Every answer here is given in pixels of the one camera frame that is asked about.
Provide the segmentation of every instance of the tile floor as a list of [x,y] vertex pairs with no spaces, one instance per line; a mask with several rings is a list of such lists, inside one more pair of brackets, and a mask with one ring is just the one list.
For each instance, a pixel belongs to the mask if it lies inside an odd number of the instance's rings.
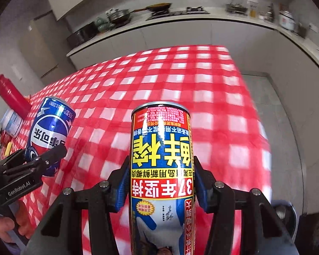
[[272,199],[293,203],[302,214],[301,164],[292,127],[279,97],[265,77],[243,75],[265,128],[272,153]]

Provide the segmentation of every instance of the human hand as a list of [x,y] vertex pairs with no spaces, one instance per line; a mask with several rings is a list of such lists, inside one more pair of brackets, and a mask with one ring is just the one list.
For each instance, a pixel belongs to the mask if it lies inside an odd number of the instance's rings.
[[[18,232],[20,235],[25,236],[26,238],[31,238],[34,229],[32,228],[30,218],[28,217],[28,212],[26,205],[18,200],[19,210],[15,215],[15,220],[19,225]],[[7,234],[7,231],[10,231],[14,228],[14,221],[9,217],[0,216],[0,238],[5,242],[13,242],[11,237]]]

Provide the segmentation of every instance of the metal bolt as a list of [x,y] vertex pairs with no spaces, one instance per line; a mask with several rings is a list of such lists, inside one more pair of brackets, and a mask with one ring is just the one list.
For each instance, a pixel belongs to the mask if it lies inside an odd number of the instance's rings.
[[252,189],[252,194],[255,196],[261,195],[261,191],[257,188]]
[[64,194],[64,195],[69,195],[71,192],[72,192],[72,189],[71,189],[71,188],[65,188],[65,189],[63,190],[63,194]]
[[99,187],[106,188],[107,186],[109,186],[109,181],[103,180],[99,182]]
[[222,181],[216,181],[214,185],[216,188],[219,188],[219,189],[225,186],[225,184]]

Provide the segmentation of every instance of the red bottle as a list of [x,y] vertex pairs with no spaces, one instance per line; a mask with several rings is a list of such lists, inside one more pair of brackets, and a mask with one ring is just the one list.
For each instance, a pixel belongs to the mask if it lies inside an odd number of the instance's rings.
[[0,75],[0,96],[22,119],[27,117],[31,110],[31,105],[16,89],[11,80],[5,78],[2,74]]

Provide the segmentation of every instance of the table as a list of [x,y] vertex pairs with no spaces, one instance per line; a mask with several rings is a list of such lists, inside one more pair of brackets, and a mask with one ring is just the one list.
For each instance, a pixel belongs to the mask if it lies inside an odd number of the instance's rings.
[[[193,151],[202,166],[234,189],[259,188],[271,198],[271,154],[267,136],[241,74],[222,46],[167,47],[86,67],[48,85],[31,98],[31,112],[12,150],[26,146],[46,96],[66,100],[76,119],[66,157],[55,178],[23,199],[34,226],[62,189],[87,189],[121,166],[129,153],[131,112],[148,101],[175,101],[190,111]],[[196,255],[204,251],[212,215],[197,206]],[[83,249],[90,254],[87,212]],[[121,255],[129,255],[128,202],[111,214]],[[236,213],[233,253],[239,253],[241,214]]]

